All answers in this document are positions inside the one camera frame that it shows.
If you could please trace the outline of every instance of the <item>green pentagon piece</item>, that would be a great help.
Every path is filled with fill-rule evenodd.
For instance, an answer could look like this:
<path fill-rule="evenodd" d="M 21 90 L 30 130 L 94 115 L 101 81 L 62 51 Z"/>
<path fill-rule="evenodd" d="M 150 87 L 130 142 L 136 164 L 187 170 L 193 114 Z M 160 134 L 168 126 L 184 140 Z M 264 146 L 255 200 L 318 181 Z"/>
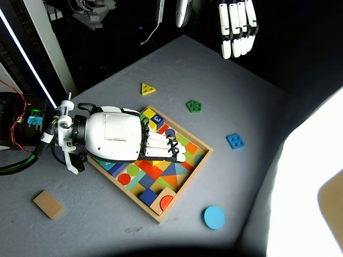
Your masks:
<path fill-rule="evenodd" d="M 197 101 L 194 101 L 194 100 L 189 101 L 186 104 L 186 106 L 190 112 L 201 112 L 202 111 L 202 104 L 197 102 Z"/>

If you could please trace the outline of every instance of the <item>gray table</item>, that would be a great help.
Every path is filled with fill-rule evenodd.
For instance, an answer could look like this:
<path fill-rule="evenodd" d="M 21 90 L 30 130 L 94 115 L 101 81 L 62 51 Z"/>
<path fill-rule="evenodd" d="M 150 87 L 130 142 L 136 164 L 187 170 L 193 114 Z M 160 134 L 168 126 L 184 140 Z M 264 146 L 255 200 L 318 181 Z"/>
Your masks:
<path fill-rule="evenodd" d="M 141 82 L 157 92 L 141 96 Z M 48 151 L 28 170 L 0 178 L 0 256 L 96 256 L 163 245 L 231 247 L 265 176 L 264 150 L 281 97 L 263 79 L 179 37 L 73 99 L 136 110 L 151 104 L 214 148 L 166 219 L 157 225 L 90 165 L 75 176 Z M 187 110 L 191 99 L 203 104 L 200 114 Z M 233 133 L 242 136 L 244 148 L 230 148 L 226 136 Z M 0 165 L 25 156 L 1 152 Z M 33 203 L 42 190 L 66 207 L 57 220 Z M 226 213 L 221 230 L 203 224 L 201 213 L 210 205 Z"/>

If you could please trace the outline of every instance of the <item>black device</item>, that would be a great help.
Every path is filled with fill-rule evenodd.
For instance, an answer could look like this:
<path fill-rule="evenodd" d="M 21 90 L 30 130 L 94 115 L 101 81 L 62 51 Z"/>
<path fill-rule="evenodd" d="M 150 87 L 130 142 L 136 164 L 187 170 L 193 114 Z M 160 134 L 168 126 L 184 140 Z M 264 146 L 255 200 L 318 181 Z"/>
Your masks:
<path fill-rule="evenodd" d="M 24 95 L 27 107 L 25 115 L 14 128 L 16 142 L 22 146 L 36 146 L 51 123 L 54 110 L 48 102 L 34 95 Z M 19 94 L 0 93 L 0 146 L 20 150 L 11 140 L 10 129 L 23 112 L 24 102 Z"/>

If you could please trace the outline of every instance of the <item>white light strip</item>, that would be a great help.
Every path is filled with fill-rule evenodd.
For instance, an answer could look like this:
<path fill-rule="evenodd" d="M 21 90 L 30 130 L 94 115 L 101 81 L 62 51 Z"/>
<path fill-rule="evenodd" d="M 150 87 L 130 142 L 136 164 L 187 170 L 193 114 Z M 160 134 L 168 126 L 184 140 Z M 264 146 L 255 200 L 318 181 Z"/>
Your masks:
<path fill-rule="evenodd" d="M 13 30 L 12 30 L 10 24 L 8 23 L 6 17 L 5 17 L 5 15 L 4 15 L 4 13 L 2 12 L 1 9 L 0 9 L 0 17 L 1 17 L 2 21 L 4 22 L 4 24 L 5 24 L 6 28 L 7 28 L 7 30 L 8 30 L 9 33 L 11 34 L 11 36 L 12 36 L 14 42 L 16 43 L 16 45 L 17 45 L 17 47 L 18 47 L 18 49 L 19 49 L 19 51 L 21 52 L 21 55 L 22 55 L 23 58 L 25 59 L 27 65 L 30 67 L 30 69 L 31 69 L 32 73 L 34 74 L 34 76 L 36 77 L 36 79 L 37 79 L 39 85 L 41 86 L 41 88 L 43 89 L 43 91 L 45 92 L 45 94 L 47 95 L 47 97 L 48 97 L 48 99 L 50 100 L 50 102 L 51 102 L 51 104 L 53 105 L 53 107 L 54 107 L 54 108 L 57 108 L 57 106 L 56 106 L 54 100 L 51 98 L 49 92 L 48 92 L 47 89 L 45 88 L 45 86 L 44 86 L 42 80 L 41 80 L 40 77 L 38 76 L 38 74 L 37 74 L 36 70 L 34 69 L 32 63 L 31 63 L 30 60 L 28 59 L 28 57 L 27 57 L 25 51 L 24 51 L 23 48 L 21 47 L 21 44 L 19 43 L 19 40 L 17 39 L 16 35 L 14 34 L 14 32 L 13 32 Z"/>

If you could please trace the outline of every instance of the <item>yellow triangle piece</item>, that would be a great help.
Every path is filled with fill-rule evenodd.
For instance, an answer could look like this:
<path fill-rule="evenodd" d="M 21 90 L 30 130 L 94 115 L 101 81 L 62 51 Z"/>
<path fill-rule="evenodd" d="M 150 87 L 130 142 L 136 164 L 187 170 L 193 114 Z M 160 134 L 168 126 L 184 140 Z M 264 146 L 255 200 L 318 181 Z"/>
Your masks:
<path fill-rule="evenodd" d="M 141 84 L 141 95 L 147 95 L 151 93 L 155 93 L 156 88 L 149 86 L 148 84 L 142 83 Z"/>

